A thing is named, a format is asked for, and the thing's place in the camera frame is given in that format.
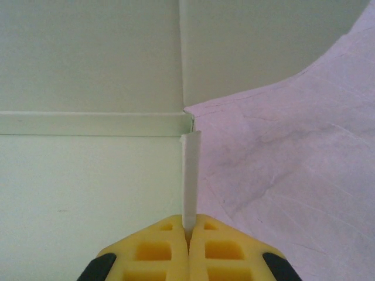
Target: white cardboard panel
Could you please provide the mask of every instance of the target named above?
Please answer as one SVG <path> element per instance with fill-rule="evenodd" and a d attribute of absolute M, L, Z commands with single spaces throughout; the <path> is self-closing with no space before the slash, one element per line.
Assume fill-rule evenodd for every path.
<path fill-rule="evenodd" d="M 350 30 L 369 0 L 180 0 L 184 104 L 286 79 Z"/>
<path fill-rule="evenodd" d="M 193 115 L 89 112 L 1 112 L 0 135 L 181 136 Z"/>
<path fill-rule="evenodd" d="M 179 137 L 0 136 L 1 280 L 76 280 L 182 209 Z"/>
<path fill-rule="evenodd" d="M 177 0 L 2 0 L 0 50 L 0 111 L 183 109 Z"/>

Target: white plastic strip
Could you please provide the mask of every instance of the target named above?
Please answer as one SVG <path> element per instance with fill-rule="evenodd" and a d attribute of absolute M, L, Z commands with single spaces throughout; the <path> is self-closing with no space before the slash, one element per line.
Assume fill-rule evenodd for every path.
<path fill-rule="evenodd" d="M 0 111 L 0 135 L 181 136 L 192 131 L 186 113 Z"/>
<path fill-rule="evenodd" d="M 182 184 L 183 210 L 182 225 L 187 239 L 190 239 L 196 222 L 197 184 L 199 172 L 200 131 L 181 137 L 182 142 Z"/>

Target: rectangular hole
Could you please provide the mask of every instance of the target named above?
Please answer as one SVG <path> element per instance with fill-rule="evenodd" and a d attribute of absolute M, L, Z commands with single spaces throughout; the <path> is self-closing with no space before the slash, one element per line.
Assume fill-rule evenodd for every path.
<path fill-rule="evenodd" d="M 207 241 L 207 259 L 244 259 L 241 246 L 233 241 Z"/>
<path fill-rule="evenodd" d="M 136 261 L 169 261 L 172 259 L 171 246 L 167 242 L 143 242 L 137 246 Z"/>
<path fill-rule="evenodd" d="M 162 231 L 169 231 L 169 230 L 172 230 L 172 229 L 173 229 L 173 224 L 171 224 L 171 223 L 163 225 L 162 227 L 160 227 L 160 230 L 162 230 Z"/>
<path fill-rule="evenodd" d="M 215 227 L 213 224 L 210 224 L 209 222 L 206 222 L 206 223 L 204 224 L 204 228 L 205 228 L 206 230 L 217 230 L 217 227 Z"/>
<path fill-rule="evenodd" d="M 165 281 L 166 272 L 125 272 L 122 281 Z"/>
<path fill-rule="evenodd" d="M 208 268 L 209 281 L 252 281 L 248 269 Z"/>

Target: yellow foam pad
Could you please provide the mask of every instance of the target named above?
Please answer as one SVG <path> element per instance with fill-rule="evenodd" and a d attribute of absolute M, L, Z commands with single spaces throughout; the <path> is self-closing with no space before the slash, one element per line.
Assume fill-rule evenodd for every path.
<path fill-rule="evenodd" d="M 182 216 L 165 218 L 111 246 L 98 256 L 117 258 L 106 281 L 188 281 L 189 255 Z"/>
<path fill-rule="evenodd" d="M 182 216 L 174 215 L 106 247 L 98 257 L 106 253 L 117 257 L 105 281 L 275 281 L 263 254 L 285 259 L 279 250 L 201 214 L 190 241 Z"/>

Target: black rubber tip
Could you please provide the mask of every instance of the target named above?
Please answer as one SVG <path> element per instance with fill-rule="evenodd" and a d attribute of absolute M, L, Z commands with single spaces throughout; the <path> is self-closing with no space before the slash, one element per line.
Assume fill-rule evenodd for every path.
<path fill-rule="evenodd" d="M 115 260 L 116 255 L 114 253 L 107 253 L 93 259 L 77 281 L 105 281 Z"/>
<path fill-rule="evenodd" d="M 264 253 L 263 259 L 276 281 L 302 281 L 291 264 L 274 253 Z"/>

